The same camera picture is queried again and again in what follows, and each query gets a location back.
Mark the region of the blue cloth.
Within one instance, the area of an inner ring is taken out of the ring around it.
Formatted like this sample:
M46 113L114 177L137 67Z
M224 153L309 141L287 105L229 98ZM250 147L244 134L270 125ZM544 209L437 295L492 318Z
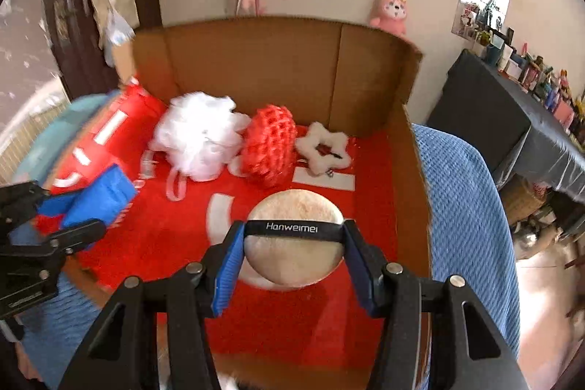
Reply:
M109 227L136 195L134 184L118 164L113 164L86 187L50 196L39 206L38 214L60 217L60 229L90 220Z

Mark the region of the white mesh bath pouf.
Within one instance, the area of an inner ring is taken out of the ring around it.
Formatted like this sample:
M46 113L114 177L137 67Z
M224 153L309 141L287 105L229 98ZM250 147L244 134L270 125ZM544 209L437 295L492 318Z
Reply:
M241 151L251 118L235 111L228 96L188 93L170 100L156 124L149 153L162 152L170 164L166 194L184 200L186 182L209 182Z

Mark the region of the round beige powder puff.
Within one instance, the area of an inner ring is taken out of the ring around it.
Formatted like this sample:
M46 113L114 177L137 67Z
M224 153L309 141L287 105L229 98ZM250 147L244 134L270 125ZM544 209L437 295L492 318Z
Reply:
M275 193L261 201L250 220L291 220L341 224L343 215L325 197L303 189ZM244 240L246 259L273 284L299 288L319 282L341 262L344 246L288 236L251 235Z

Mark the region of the red foam net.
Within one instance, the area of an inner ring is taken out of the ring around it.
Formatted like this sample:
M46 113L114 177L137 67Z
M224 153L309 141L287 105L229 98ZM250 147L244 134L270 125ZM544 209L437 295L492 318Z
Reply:
M244 134L241 170L265 186L277 186L294 165L297 125L286 107L259 109Z

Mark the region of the white fuzzy star clip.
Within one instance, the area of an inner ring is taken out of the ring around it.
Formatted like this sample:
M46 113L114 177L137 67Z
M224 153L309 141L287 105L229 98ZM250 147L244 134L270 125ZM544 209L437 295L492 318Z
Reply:
M294 147L306 160L310 172L319 176L351 165L348 144L349 137L346 134L331 132L322 123L313 122L306 134L295 140Z

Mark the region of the wicker basket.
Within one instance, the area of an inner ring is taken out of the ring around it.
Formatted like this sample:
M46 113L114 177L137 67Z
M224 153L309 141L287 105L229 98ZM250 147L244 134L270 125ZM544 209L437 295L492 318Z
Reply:
M515 174L499 191L507 223L514 225L536 212L546 202L547 189L544 183Z

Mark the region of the plastic bag on door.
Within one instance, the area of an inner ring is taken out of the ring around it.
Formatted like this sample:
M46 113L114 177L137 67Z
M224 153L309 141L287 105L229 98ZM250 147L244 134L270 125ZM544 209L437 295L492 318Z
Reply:
M105 63L110 67L114 67L114 46L124 45L125 42L131 41L134 37L134 29L128 22L115 9L110 9L104 30L103 51Z

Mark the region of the dark covered side table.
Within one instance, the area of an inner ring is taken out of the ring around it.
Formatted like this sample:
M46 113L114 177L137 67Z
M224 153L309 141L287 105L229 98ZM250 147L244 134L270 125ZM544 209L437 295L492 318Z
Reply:
M449 68L426 126L473 145L499 188L517 174L584 202L584 153L552 113L468 49Z

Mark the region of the red cardboard box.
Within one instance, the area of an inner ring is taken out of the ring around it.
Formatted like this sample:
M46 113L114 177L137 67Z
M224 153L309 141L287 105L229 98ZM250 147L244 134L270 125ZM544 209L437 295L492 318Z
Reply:
M169 276L264 198L314 192L367 242L430 275L430 208L405 104L410 42L340 22L256 17L140 32L136 84L108 101L50 174L54 192L111 165L137 196L65 276L103 306L129 275Z

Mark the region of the pink plush toy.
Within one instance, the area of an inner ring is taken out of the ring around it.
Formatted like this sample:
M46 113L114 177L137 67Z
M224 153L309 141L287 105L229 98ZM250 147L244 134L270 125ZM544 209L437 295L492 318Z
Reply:
M404 37L407 33L407 17L408 7L405 0L378 0L369 25L397 37Z

